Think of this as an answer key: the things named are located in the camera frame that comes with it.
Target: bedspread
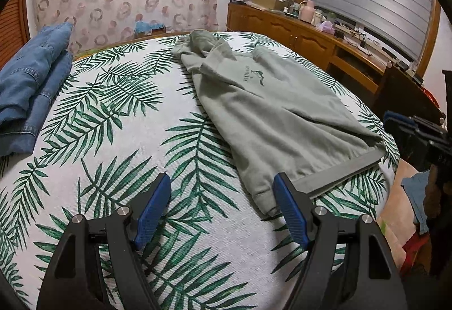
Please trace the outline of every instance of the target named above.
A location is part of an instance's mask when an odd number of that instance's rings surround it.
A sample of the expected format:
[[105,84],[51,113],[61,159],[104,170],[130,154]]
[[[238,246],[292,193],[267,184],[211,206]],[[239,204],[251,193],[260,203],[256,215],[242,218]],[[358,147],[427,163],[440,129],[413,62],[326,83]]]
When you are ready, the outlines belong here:
[[[266,36],[215,33],[233,50],[257,44],[312,71],[357,120],[383,137],[375,166],[315,199],[337,215],[376,217],[399,153],[370,109],[311,62]],[[32,155],[0,159],[0,268],[36,307],[41,279],[69,219],[110,214],[159,172],[172,199],[140,253],[162,309],[282,309],[306,253],[284,219],[263,217],[241,186],[227,143],[200,106],[193,81],[170,54],[177,37],[107,49],[73,63]],[[121,308],[108,248],[110,302]],[[344,247],[336,249],[340,264]]]

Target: wooden window frame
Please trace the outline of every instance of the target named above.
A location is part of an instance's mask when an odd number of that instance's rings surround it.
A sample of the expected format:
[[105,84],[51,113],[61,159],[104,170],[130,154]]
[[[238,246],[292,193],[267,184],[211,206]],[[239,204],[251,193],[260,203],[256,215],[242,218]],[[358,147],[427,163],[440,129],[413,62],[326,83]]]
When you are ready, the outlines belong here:
[[419,56],[419,66],[416,71],[420,77],[423,77],[432,57],[433,48],[435,47],[436,38],[438,36],[439,17],[441,7],[438,0],[432,0],[432,9],[430,11],[429,26],[425,35],[425,41],[422,47],[421,55]]

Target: desk clutter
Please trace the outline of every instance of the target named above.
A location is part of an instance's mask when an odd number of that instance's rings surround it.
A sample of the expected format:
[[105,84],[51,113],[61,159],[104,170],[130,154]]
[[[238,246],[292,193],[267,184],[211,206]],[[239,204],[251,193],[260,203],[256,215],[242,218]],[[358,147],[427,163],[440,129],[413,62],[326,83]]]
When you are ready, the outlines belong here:
[[251,6],[260,11],[269,11],[305,22],[320,32],[334,35],[343,43],[373,58],[372,62],[383,71],[391,64],[399,66],[411,77],[414,77],[416,72],[416,62],[410,63],[405,58],[399,58],[385,43],[364,32],[358,23],[352,25],[341,20],[336,13],[317,7],[312,0],[304,0],[301,3],[294,0],[231,0],[231,3]]

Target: blue gripper pad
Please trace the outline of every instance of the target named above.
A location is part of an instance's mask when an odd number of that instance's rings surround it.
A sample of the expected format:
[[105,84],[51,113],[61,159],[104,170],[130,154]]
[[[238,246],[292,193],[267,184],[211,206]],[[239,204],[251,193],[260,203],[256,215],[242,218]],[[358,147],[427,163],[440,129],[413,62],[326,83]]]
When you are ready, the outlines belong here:
[[396,119],[398,121],[408,123],[412,126],[416,126],[416,122],[414,120],[401,114],[397,114],[396,112],[386,111],[385,114],[383,115],[383,124],[385,124],[386,121],[388,121],[388,119]]
[[273,180],[273,193],[275,194],[276,202],[289,227],[289,232],[293,241],[307,250],[309,239],[307,237],[306,220],[279,174],[276,175]]
[[138,250],[142,250],[152,239],[160,217],[171,197],[171,179],[165,174],[160,184],[152,194],[146,208],[138,219],[138,230],[135,237],[135,245]]

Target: gray sweatshirt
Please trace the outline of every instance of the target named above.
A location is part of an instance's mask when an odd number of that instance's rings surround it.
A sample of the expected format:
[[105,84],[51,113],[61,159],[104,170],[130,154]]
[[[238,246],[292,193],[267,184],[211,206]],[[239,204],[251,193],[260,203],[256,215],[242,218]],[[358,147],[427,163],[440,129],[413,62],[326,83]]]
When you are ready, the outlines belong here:
[[200,103],[264,214],[278,211],[272,183],[279,172],[314,198],[385,154],[381,137],[360,125],[314,74],[266,47],[236,53],[197,29],[172,53],[191,73]]

